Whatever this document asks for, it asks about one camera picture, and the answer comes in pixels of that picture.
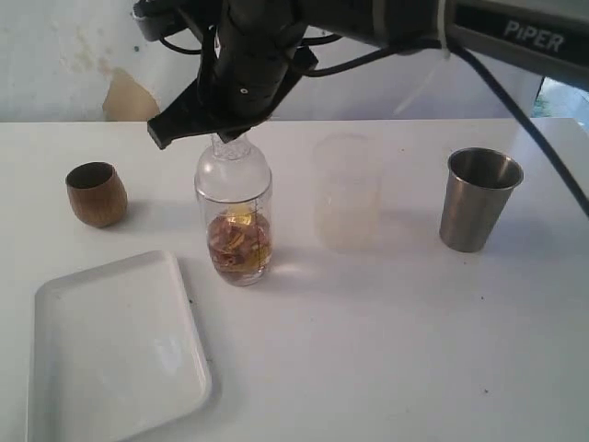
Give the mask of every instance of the table surface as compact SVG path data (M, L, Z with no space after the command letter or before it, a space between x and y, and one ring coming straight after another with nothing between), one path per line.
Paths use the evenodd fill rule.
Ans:
M589 139L537 121L589 190ZM336 253L313 223L314 145L341 132L387 145L377 249ZM207 406L136 442L586 441L589 223L508 120L269 122L251 131L274 174L271 274L214 273L192 178L206 137L159 152L141 123L0 124L0 440L24 439L32 300L54 277L147 250L180 262L214 377ZM508 152L525 170L486 249L438 238L446 160ZM64 177L114 164L127 219L94 229Z

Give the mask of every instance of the cup rim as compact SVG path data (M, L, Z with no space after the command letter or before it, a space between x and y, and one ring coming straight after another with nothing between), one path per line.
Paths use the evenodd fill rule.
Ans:
M105 179L104 181L102 181L100 184L97 184L96 186L91 186L91 187L79 187L76 186L72 183L72 178L73 175L75 173L77 173L79 170L83 169L83 168L87 168L90 166L96 166L96 165L100 165L100 166L107 166L109 168L110 171L110 175L107 179ZM69 189L75 190L77 192L84 192L84 191L93 191L101 186L104 186L105 184L109 183L111 180L114 179L114 177L116 176L117 171L114 168L114 166L112 166L110 163L107 163L105 161L90 161L88 163L84 163L84 164L80 164L79 166L73 168L72 170L70 170L70 172L67 174L67 176L65 177L65 184Z
M512 184L511 186L505 186L505 187L499 187L499 188L478 186L476 184L473 184L472 182L464 180L463 178L459 177L456 174L456 172L454 171L454 169L452 168L452 160L455 157L457 157L458 155L463 154L465 152L487 152L487 153L493 154L497 157L501 157L501 158L507 160L509 163L513 164L517 168L517 171L519 173L518 180L514 184ZM515 189L517 186L519 186L522 183L522 181L524 180L524 169L520 166L520 164L517 161L515 161L510 156L504 154L503 152L499 152L498 150L494 150L494 149L489 149L487 147L466 147L464 149L459 149L456 152L453 152L452 155L450 155L446 164L448 166L448 170L450 171L450 173L452 174L452 176L454 178L456 178L459 181L465 182L466 184L468 184L470 186L476 187L477 189L482 189L485 191L497 191L497 192L511 191L511 190Z

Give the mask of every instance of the metal cup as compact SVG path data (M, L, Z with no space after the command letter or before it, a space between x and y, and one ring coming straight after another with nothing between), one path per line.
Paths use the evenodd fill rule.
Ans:
M440 238L450 249L479 251L524 172L508 156L477 147L452 154L448 169Z

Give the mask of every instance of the white tray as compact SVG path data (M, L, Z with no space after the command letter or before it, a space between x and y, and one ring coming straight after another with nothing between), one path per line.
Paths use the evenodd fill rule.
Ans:
M200 408L211 388L176 258L151 251L35 296L29 442L114 442Z

